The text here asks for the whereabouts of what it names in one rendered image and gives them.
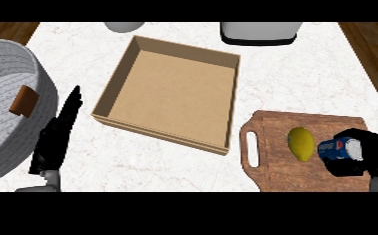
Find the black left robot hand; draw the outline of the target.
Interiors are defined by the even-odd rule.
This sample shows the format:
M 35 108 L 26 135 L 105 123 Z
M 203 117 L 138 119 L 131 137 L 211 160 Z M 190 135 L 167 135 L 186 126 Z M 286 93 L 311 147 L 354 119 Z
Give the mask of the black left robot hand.
M 65 100 L 59 115 L 50 119 L 44 129 L 40 131 L 28 171 L 29 174 L 38 175 L 42 171 L 57 171 L 60 169 L 71 130 L 81 105 L 79 86 L 75 86 Z

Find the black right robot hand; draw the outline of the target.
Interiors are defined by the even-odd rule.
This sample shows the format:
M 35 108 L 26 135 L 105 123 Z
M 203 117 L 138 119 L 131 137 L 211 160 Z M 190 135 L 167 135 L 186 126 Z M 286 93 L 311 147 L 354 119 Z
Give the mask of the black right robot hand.
M 350 128 L 339 132 L 333 138 L 351 137 L 360 142 L 361 161 L 353 159 L 323 159 L 325 167 L 336 177 L 361 176 L 367 172 L 370 177 L 378 177 L 378 134 L 366 130 Z

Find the blue soda can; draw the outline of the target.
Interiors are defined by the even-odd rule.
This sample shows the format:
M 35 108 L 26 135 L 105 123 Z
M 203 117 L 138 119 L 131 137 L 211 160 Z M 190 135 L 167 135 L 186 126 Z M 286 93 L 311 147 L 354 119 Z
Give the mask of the blue soda can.
M 360 141 L 351 137 L 341 137 L 323 141 L 317 145 L 317 154 L 322 160 L 351 159 L 354 161 L 361 161 Z

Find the brown wooden cutting board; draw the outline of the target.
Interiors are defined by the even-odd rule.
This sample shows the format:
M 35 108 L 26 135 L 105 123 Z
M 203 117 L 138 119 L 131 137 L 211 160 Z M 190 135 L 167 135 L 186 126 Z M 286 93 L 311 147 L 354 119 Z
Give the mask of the brown wooden cutting board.
M 366 130 L 361 117 L 257 110 L 239 131 L 240 164 L 260 191 L 367 192 L 369 175 L 335 177 L 319 155 L 298 161 L 288 148 L 292 128 L 304 127 L 316 143 L 348 128 Z

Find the open cardboard box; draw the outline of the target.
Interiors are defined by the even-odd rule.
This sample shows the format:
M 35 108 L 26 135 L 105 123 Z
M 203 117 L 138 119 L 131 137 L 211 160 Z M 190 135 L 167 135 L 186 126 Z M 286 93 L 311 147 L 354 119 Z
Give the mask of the open cardboard box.
M 136 36 L 91 116 L 103 124 L 224 155 L 240 56 Z

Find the yellow lemon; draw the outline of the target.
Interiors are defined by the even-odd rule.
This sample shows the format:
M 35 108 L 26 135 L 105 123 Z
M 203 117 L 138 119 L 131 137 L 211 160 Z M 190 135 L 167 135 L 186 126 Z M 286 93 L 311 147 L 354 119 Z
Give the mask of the yellow lemon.
M 288 147 L 295 158 L 305 162 L 314 152 L 314 137 L 304 127 L 295 127 L 288 133 Z

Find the white woven basket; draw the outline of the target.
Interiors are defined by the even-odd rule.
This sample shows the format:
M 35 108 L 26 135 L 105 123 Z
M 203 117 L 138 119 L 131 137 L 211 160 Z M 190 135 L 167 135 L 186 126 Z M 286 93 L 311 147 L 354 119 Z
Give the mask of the white woven basket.
M 9 112 L 22 85 L 38 94 L 28 117 Z M 56 86 L 35 55 L 22 44 L 0 39 L 0 178 L 31 155 L 56 110 Z

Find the grey round object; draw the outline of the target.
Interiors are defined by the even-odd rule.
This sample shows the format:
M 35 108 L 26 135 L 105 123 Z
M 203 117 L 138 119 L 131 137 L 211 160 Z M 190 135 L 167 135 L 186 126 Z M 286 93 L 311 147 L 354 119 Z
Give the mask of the grey round object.
M 128 33 L 138 29 L 143 25 L 143 22 L 106 22 L 106 28 L 116 33 Z

